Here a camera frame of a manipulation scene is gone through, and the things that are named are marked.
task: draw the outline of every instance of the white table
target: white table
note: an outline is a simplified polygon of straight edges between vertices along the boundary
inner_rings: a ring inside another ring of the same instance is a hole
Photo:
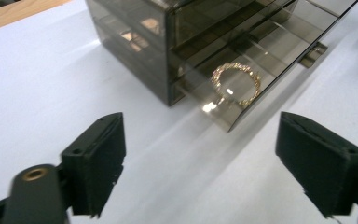
[[[94,120],[121,111],[124,172],[100,220],[72,223],[337,223],[324,219],[274,152],[281,111],[358,146],[358,4],[323,43],[321,61],[292,78],[267,112],[225,133],[190,99],[161,103],[101,45],[83,0],[3,27],[0,200],[18,172],[58,165]],[[358,207],[338,219],[357,223]]]

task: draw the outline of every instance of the wooden floor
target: wooden floor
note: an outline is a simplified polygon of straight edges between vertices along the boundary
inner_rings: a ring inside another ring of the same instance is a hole
[[[21,0],[0,7],[0,27],[32,16],[52,7],[60,6],[70,0]]]

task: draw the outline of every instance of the jewelry organizer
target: jewelry organizer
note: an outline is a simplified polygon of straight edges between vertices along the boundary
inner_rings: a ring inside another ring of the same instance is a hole
[[[101,42],[160,100],[192,95],[227,130],[294,64],[312,66],[356,2],[87,0]]]

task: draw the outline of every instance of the gold bracelet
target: gold bracelet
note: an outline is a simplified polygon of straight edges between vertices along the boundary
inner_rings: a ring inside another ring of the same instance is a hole
[[[238,69],[242,72],[245,72],[249,75],[249,77],[252,79],[252,81],[255,84],[255,93],[254,95],[247,99],[247,100],[241,100],[237,103],[242,106],[249,105],[261,92],[260,90],[260,76],[258,74],[254,74],[251,67],[248,65],[243,65],[240,63],[225,63],[223,65],[218,66],[214,71],[213,75],[211,77],[211,82],[213,83],[213,88],[216,91],[216,93],[221,96],[222,98],[226,98],[225,94],[220,91],[222,84],[220,83],[220,76],[222,73],[228,69]]]

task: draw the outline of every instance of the open drawer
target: open drawer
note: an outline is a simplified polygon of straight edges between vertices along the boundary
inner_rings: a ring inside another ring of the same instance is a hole
[[[226,44],[212,43],[208,53],[200,50],[184,56],[174,51],[182,59],[176,88],[197,99],[206,114],[231,130],[294,64],[310,67],[326,51],[318,40],[357,1],[344,2],[346,7],[337,10],[330,1],[269,4],[238,24],[240,34],[229,42],[216,39]]]

